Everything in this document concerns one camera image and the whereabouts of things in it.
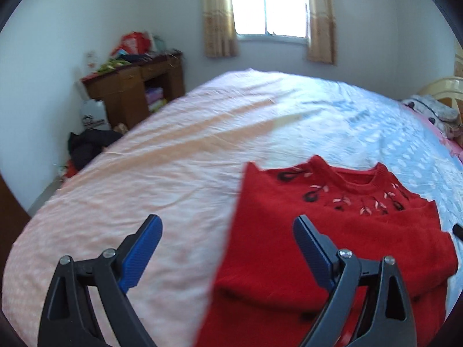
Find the beige curtain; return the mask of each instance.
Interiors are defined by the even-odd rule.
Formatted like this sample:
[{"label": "beige curtain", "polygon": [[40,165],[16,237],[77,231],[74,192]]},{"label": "beige curtain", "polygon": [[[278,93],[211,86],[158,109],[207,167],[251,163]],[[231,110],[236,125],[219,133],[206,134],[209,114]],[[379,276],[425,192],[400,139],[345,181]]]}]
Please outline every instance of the beige curtain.
[{"label": "beige curtain", "polygon": [[336,22],[332,0],[309,1],[308,58],[311,61],[336,64]]},{"label": "beige curtain", "polygon": [[207,57],[238,54],[231,0],[204,0],[204,40]]}]

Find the blue gripper pad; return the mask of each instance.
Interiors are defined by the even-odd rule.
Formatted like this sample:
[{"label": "blue gripper pad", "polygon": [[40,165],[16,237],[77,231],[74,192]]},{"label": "blue gripper pad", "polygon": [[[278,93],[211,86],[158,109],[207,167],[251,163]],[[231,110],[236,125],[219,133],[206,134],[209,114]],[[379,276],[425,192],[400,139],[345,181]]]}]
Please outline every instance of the blue gripper pad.
[{"label": "blue gripper pad", "polygon": [[127,236],[117,249],[118,281],[123,293],[136,287],[163,234],[163,222],[150,215],[134,235]]},{"label": "blue gripper pad", "polygon": [[336,246],[328,236],[319,233],[305,215],[294,221],[293,234],[317,284],[331,292],[339,268]]}]

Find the wooden door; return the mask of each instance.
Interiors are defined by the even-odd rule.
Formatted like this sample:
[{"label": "wooden door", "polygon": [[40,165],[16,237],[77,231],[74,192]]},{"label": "wooden door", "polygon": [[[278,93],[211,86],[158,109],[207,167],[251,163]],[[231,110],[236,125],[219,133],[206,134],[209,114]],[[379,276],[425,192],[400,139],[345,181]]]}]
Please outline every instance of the wooden door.
[{"label": "wooden door", "polygon": [[30,219],[0,175],[0,284],[11,246]]}]

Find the metal screw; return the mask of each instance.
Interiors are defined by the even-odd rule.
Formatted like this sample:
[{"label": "metal screw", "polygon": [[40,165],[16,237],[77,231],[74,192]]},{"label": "metal screw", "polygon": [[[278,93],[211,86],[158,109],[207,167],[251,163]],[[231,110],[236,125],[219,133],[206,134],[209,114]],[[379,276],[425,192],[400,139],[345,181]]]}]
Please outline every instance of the metal screw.
[{"label": "metal screw", "polygon": [[60,259],[59,259],[59,263],[61,265],[67,265],[68,263],[71,262],[71,257],[69,256],[62,256]]},{"label": "metal screw", "polygon": [[116,255],[116,249],[109,248],[103,252],[104,258],[113,258]]},{"label": "metal screw", "polygon": [[384,262],[388,265],[395,265],[395,258],[393,256],[386,256],[384,257]]},{"label": "metal screw", "polygon": [[352,257],[352,251],[349,249],[340,249],[339,250],[339,256],[342,258],[350,258]]}]

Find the white wall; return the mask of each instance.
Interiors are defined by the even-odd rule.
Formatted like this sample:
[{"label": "white wall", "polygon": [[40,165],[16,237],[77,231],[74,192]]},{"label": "white wall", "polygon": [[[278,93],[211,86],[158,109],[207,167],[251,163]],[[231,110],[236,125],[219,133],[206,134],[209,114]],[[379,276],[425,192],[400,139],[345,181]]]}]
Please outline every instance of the white wall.
[{"label": "white wall", "polygon": [[405,98],[453,75],[455,35],[433,0],[396,0],[399,30],[396,95]]},{"label": "white wall", "polygon": [[397,64],[397,14],[394,0],[334,0],[337,67],[306,60],[303,45],[241,42],[234,59],[212,60],[203,53],[202,0],[153,0],[151,27],[186,58],[190,90],[229,70],[249,67],[341,80],[394,96]]},{"label": "white wall", "polygon": [[0,172],[28,209],[80,131],[76,74],[84,53],[105,60],[120,36],[143,29],[142,0],[23,0],[0,33]]}]

